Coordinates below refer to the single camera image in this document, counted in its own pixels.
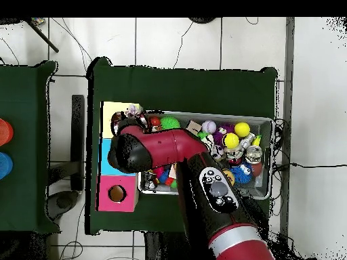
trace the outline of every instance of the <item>yellow ball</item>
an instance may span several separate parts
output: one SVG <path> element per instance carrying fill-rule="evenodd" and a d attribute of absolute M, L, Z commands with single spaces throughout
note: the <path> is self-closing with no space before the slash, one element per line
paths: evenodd
<path fill-rule="evenodd" d="M 251 129 L 247 123 L 242 122 L 235 125 L 235 133 L 239 137 L 247 137 L 250 131 Z"/>
<path fill-rule="evenodd" d="M 223 169 L 223 173 L 226 175 L 226 177 L 229 179 L 229 182 L 233 186 L 235 184 L 235 176 L 232 174 L 232 172 L 228 169 Z"/>
<path fill-rule="evenodd" d="M 239 138 L 234 133 L 227 133 L 223 136 L 222 143 L 226 148 L 236 148 L 239 145 Z"/>

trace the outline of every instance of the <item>pink block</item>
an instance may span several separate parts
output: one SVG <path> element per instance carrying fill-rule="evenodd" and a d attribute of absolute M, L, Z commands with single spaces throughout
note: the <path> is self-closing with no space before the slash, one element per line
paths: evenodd
<path fill-rule="evenodd" d="M 121 202 L 114 202 L 108 197 L 108 191 L 115 185 L 122 186 L 127 194 Z M 136 177 L 124 175 L 101 175 L 98 200 L 98 211 L 133 212 L 138 200 Z"/>

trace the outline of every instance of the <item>green table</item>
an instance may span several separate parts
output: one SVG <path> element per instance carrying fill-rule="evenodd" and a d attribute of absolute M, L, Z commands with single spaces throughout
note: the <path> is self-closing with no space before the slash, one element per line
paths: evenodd
<path fill-rule="evenodd" d="M 0 231 L 59 232 L 45 214 L 46 88 L 55 70 L 53 61 L 35 67 L 0 65 L 0 118 L 14 128 L 12 141 L 0 147 L 14 162 L 0 180 Z"/>
<path fill-rule="evenodd" d="M 88 68 L 86 233 L 99 230 L 183 232 L 178 197 L 140 194 L 133 213 L 95 210 L 100 102 L 139 103 L 146 110 L 167 110 L 274 118 L 274 68 L 245 70 L 165 70 L 111 66 L 96 58 Z M 269 199 L 259 204 L 268 213 Z"/>

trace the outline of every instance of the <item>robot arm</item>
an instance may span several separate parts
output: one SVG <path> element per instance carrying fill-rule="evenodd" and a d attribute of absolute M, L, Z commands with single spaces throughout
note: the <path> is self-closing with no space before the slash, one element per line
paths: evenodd
<path fill-rule="evenodd" d="M 225 174 L 203 142 L 185 129 L 145 133 L 142 118 L 117 118 L 108 160 L 124 173 L 178 163 L 180 208 L 190 245 L 198 260 L 274 260 L 257 227 L 247 218 Z"/>

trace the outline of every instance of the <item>purple ball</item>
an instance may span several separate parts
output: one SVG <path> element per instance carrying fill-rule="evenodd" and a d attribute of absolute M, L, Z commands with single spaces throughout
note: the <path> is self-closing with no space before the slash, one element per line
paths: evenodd
<path fill-rule="evenodd" d="M 217 131 L 213 134 L 214 143 L 222 146 L 223 135 L 225 135 L 226 133 L 234 133 L 234 128 L 235 125 L 233 124 L 220 125 L 217 128 Z"/>

